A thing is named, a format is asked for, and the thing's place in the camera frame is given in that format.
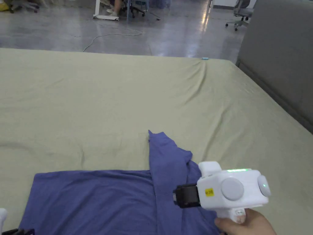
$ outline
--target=black object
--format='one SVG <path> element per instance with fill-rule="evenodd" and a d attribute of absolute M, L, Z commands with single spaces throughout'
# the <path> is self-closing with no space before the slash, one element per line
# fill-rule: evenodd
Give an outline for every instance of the black object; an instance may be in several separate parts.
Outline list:
<path fill-rule="evenodd" d="M 34 229 L 22 229 L 22 228 L 16 228 L 9 231 L 5 231 L 2 233 L 2 235 L 35 235 Z"/>
<path fill-rule="evenodd" d="M 178 185 L 173 191 L 173 198 L 180 208 L 201 206 L 197 184 Z"/>
<path fill-rule="evenodd" d="M 129 9 L 131 10 L 131 13 L 132 13 L 132 15 L 133 15 L 133 18 L 135 18 L 134 10 L 135 10 L 137 13 L 139 13 L 139 12 L 142 13 L 142 17 L 145 16 L 145 12 L 142 11 L 142 10 L 140 10 L 140 9 L 138 9 L 137 7 L 134 7 L 132 3 L 131 3 L 131 5 L 130 5 L 130 8 L 129 8 Z M 123 7 L 121 10 L 122 10 L 123 12 L 127 11 L 127 3 L 125 3 L 125 7 Z"/>

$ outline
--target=green indicator light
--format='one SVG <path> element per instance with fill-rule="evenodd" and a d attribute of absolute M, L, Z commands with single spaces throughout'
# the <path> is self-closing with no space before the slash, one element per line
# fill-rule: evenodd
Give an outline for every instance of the green indicator light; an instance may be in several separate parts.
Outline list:
<path fill-rule="evenodd" d="M 238 172 L 238 171 L 248 171 L 251 169 L 234 169 L 234 170 L 227 170 L 228 172 Z"/>

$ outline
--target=yellow label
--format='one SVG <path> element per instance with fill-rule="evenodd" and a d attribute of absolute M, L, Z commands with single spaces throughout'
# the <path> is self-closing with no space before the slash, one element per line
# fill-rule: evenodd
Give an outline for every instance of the yellow label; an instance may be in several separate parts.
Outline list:
<path fill-rule="evenodd" d="M 206 195 L 207 197 L 214 197 L 213 188 L 206 189 L 206 190 L 205 190 L 205 195 Z"/>

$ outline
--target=shoe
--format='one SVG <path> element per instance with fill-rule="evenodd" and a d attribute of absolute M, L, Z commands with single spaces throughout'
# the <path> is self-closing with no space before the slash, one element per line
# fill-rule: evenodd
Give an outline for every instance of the shoe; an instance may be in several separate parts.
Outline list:
<path fill-rule="evenodd" d="M 109 16 L 117 16 L 117 13 L 113 11 Z"/>
<path fill-rule="evenodd" d="M 106 6 L 110 6 L 110 0 L 100 0 L 100 3 L 106 5 Z"/>
<path fill-rule="evenodd" d="M 106 12 L 112 14 L 114 12 L 114 9 L 113 8 L 107 9 Z"/>

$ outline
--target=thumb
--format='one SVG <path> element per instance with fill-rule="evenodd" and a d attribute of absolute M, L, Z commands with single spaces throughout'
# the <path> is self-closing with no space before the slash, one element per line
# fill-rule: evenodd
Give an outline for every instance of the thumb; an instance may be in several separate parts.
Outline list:
<path fill-rule="evenodd" d="M 229 218 L 216 218 L 215 225 L 228 234 L 239 235 L 241 234 L 242 225 L 235 223 Z"/>

